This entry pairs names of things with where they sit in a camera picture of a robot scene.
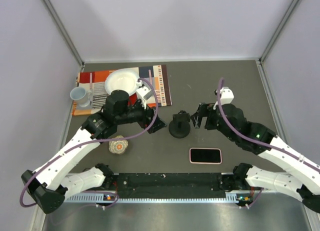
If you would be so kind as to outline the black phone stand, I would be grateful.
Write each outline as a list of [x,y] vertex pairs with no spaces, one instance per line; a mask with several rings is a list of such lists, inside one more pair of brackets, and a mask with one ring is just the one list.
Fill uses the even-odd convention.
[[191,131],[190,114],[184,110],[173,114],[168,130],[174,138],[183,139],[187,137]]

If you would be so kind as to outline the black phone pink case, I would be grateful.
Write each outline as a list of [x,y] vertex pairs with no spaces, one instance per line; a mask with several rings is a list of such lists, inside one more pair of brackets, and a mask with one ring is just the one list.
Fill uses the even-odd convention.
[[189,150],[189,161],[192,164],[219,165],[222,163],[222,152],[218,148],[194,147]]

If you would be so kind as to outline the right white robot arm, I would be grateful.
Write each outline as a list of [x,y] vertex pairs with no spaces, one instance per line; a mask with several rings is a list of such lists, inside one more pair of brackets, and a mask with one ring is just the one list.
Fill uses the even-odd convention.
[[286,174],[276,174],[241,163],[233,170],[233,183],[274,190],[302,202],[310,210],[320,211],[320,166],[289,147],[274,131],[263,124],[248,121],[233,104],[222,106],[201,103],[191,116],[195,128],[206,118],[205,129],[217,130],[239,148],[280,167]]

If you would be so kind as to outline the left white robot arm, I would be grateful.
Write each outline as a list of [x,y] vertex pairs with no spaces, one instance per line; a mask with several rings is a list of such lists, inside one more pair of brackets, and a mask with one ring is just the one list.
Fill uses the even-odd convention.
[[26,170],[21,179],[23,193],[28,193],[45,214],[57,210],[65,199],[91,188],[109,189],[114,182],[107,165],[97,164],[88,171],[69,172],[91,151],[117,132],[119,125],[137,123],[150,134],[166,127],[158,117],[158,106],[150,107],[147,100],[156,92],[143,86],[136,91],[137,100],[130,104],[129,94],[114,90],[101,109],[90,115],[72,139],[47,163],[36,170]]

